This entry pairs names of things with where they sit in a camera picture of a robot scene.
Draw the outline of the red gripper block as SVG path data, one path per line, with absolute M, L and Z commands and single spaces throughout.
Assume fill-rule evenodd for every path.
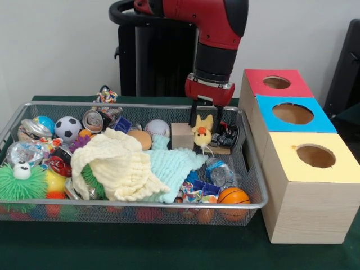
M 185 83 L 185 94 L 187 97 L 193 99 L 190 119 L 188 122 L 189 126 L 194 127 L 196 125 L 198 99 L 202 99 L 211 101 L 217 108 L 215 132 L 219 132 L 223 116 L 223 107 L 230 103 L 234 91 L 235 84 L 232 82 L 225 84 L 211 83 L 199 79 L 194 75 L 194 73 L 190 73 L 187 76 Z

